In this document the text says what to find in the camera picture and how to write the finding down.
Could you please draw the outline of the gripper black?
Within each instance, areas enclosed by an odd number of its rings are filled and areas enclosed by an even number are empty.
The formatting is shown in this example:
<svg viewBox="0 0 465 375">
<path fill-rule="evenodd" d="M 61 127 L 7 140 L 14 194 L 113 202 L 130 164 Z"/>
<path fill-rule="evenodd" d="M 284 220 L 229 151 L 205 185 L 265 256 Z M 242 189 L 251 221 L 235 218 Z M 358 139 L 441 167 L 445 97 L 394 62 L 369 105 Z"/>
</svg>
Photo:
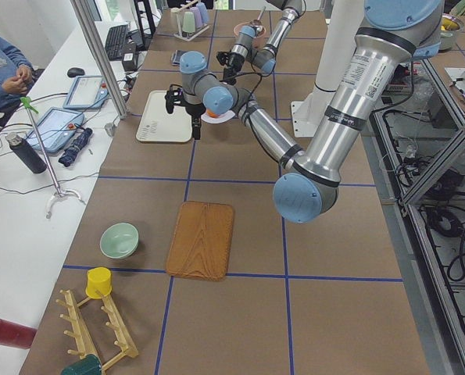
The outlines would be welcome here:
<svg viewBox="0 0 465 375">
<path fill-rule="evenodd" d="M 186 113 L 191 116 L 191 135 L 195 140 L 201 139 L 201 116 L 205 112 L 205 106 L 202 103 L 192 103 L 185 99 Z"/>
<path fill-rule="evenodd" d="M 241 72 L 245 62 L 245 57 L 235 52 L 226 54 L 226 61 L 223 71 L 223 82 L 226 84 L 235 84 L 235 74 Z"/>
</svg>

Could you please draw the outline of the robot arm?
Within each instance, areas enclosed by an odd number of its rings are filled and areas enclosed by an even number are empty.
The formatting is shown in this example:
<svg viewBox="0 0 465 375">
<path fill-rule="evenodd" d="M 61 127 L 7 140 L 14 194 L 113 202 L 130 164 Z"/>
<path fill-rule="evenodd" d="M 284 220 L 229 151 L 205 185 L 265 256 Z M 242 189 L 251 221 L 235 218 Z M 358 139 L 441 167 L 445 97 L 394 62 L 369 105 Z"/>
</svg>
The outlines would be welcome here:
<svg viewBox="0 0 465 375">
<path fill-rule="evenodd" d="M 285 169 L 274 185 L 277 211 L 293 223 L 306 223 L 337 201 L 339 170 L 377 100 L 402 63 L 436 55 L 444 4 L 441 1 L 336 1 L 319 71 L 331 78 L 329 96 L 316 86 L 308 97 L 311 142 L 301 147 L 259 105 L 253 93 L 231 79 L 244 62 L 272 73 L 278 49 L 302 17 L 300 1 L 276 2 L 282 16 L 263 48 L 252 45 L 255 29 L 241 29 L 228 52 L 224 77 L 207 70 L 197 51 L 181 56 L 182 86 L 176 98 L 194 117 L 210 111 L 234 112 L 266 153 Z"/>
<path fill-rule="evenodd" d="M 224 68 L 223 81 L 235 84 L 245 62 L 258 68 L 262 75 L 270 75 L 277 63 L 278 50 L 290 30 L 306 11 L 306 2 L 299 0 L 268 1 L 282 11 L 282 17 L 262 48 L 253 45 L 259 36 L 259 25 L 250 21 L 243 25 L 228 52 L 218 52 L 216 58 Z"/>
</svg>

